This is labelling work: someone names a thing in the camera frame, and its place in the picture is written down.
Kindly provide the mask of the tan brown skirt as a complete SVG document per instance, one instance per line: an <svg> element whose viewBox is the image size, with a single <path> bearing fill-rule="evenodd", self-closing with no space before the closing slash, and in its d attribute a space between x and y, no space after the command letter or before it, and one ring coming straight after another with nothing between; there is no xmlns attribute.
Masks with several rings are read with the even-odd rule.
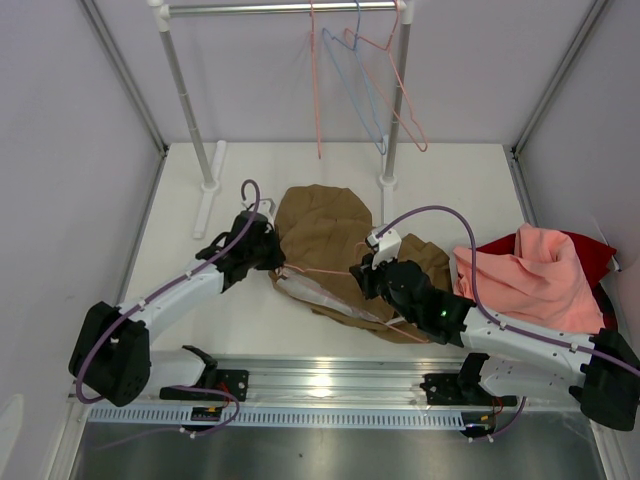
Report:
<svg viewBox="0 0 640 480"><path fill-rule="evenodd" d="M297 186L284 194L275 217L283 240L364 241L373 230L372 214L348 188Z"/></svg>

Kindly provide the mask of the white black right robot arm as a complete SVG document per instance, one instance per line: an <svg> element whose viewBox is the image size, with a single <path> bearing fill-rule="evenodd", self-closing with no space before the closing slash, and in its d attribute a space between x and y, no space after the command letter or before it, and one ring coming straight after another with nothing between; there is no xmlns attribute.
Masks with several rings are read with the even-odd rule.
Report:
<svg viewBox="0 0 640 480"><path fill-rule="evenodd" d="M566 390L590 420L613 430L634 429L639 358L619 332L562 332L483 310L433 286L413 261L374 265L367 254L349 272L366 299L383 299L432 342L540 369L549 386Z"/></svg>

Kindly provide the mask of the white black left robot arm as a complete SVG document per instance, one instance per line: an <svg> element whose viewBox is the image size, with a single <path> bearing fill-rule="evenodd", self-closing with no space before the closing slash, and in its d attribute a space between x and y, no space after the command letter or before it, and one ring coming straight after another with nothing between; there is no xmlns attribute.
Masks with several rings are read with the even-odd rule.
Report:
<svg viewBox="0 0 640 480"><path fill-rule="evenodd" d="M241 391L219 373L210 354L192 345L173 351L151 346L196 306L223 294L250 270L276 270L284 260L271 214L243 210L231 230L199 251L180 276L139 300L117 306L96 303L85 316L69 361L77 398L84 404L106 400L116 407L141 395L182 401L241 399Z"/></svg>

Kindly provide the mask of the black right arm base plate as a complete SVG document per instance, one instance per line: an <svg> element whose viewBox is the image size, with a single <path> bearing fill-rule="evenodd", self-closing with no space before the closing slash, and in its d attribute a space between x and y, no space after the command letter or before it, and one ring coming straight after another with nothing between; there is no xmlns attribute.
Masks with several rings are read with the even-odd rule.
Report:
<svg viewBox="0 0 640 480"><path fill-rule="evenodd" d="M425 392L427 403L433 406L515 407L516 396L495 397L477 384L458 380L456 373L429 373L419 387Z"/></svg>

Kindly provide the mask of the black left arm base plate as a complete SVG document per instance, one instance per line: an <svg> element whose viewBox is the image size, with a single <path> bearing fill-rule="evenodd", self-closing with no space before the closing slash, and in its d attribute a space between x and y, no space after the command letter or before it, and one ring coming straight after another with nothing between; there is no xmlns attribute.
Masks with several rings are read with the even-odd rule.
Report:
<svg viewBox="0 0 640 480"><path fill-rule="evenodd" d="M248 370L216 369L196 383L195 388L224 391L234 396L239 402L244 402L247 397L250 373ZM215 393L193 392L175 387L164 387L160 390L159 397L162 400L176 401L212 401L223 402L227 398Z"/></svg>

